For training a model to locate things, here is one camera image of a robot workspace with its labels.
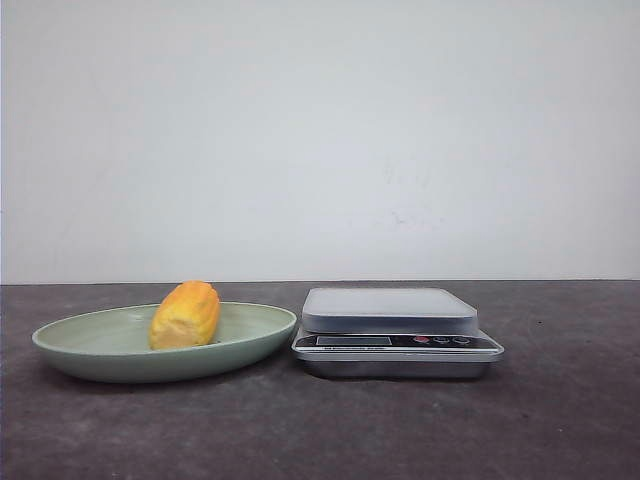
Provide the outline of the yellow corn cob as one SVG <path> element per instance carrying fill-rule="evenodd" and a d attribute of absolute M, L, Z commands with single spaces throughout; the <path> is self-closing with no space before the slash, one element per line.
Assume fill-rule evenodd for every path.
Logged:
<path fill-rule="evenodd" d="M 221 312 L 217 291 L 204 281 L 175 287 L 156 310 L 148 332 L 152 350 L 206 345 L 213 338 Z"/>

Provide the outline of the silver digital kitchen scale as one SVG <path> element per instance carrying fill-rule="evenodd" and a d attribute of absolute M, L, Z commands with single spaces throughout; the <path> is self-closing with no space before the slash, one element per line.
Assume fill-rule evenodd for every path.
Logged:
<path fill-rule="evenodd" d="M 473 379 L 505 352 L 474 307 L 429 287 L 314 288 L 291 349 L 325 378 Z"/>

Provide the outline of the light green plate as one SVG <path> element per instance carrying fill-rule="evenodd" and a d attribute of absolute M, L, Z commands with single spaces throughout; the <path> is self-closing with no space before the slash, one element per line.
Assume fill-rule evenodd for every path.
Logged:
<path fill-rule="evenodd" d="M 227 373 L 261 361 L 294 332 L 286 309 L 224 302 L 212 340 L 186 349 L 152 350 L 148 327 L 157 307 L 129 306 L 49 323 L 32 341 L 49 366 L 73 377 L 107 383 L 163 383 Z"/>

